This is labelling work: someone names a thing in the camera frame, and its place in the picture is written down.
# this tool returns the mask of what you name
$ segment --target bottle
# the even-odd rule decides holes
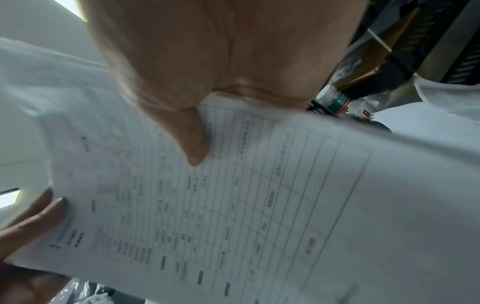
[[[326,85],[315,98],[316,102],[326,107],[340,118],[350,118],[350,98],[332,85]]]

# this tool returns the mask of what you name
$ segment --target printed form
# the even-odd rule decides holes
[[[164,304],[318,302],[319,261],[334,228],[349,202],[370,200],[360,184],[372,184],[365,174],[387,152],[329,131],[337,127],[329,120],[211,94],[199,106],[211,150],[193,168],[163,130],[121,100],[103,68],[37,58],[38,86],[35,61],[12,54],[2,56],[24,72],[2,90],[36,116],[55,195],[69,200],[64,222],[13,263]],[[356,289],[319,297],[346,303]]]

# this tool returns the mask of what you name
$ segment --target hand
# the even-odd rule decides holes
[[[41,236],[63,218],[66,202],[53,203],[52,191],[43,193],[30,208],[5,230],[0,231],[0,259]],[[45,304],[68,283],[70,279],[54,273],[0,264],[0,303]]]
[[[221,91],[305,109],[368,0],[79,0],[121,95],[191,165],[209,144],[196,106]]]

